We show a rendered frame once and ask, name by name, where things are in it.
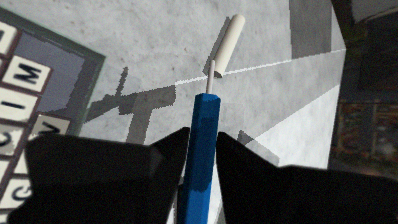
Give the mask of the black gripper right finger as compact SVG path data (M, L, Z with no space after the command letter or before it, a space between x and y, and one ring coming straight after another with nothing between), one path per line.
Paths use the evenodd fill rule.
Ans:
M289 224L301 201L388 211L398 218L398 181L392 178L277 167L220 131L216 166L226 224Z

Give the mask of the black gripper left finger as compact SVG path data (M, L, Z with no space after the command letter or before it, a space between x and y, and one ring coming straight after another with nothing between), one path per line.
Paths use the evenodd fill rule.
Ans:
M190 127L151 145L64 134L24 148L31 193L41 188L132 198L134 224L167 224L185 165Z

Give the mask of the grey keyboard with white letter keys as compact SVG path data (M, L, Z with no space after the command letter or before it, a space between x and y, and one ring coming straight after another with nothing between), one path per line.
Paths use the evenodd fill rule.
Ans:
M0 224L32 195L26 143L80 135L109 58L0 3Z

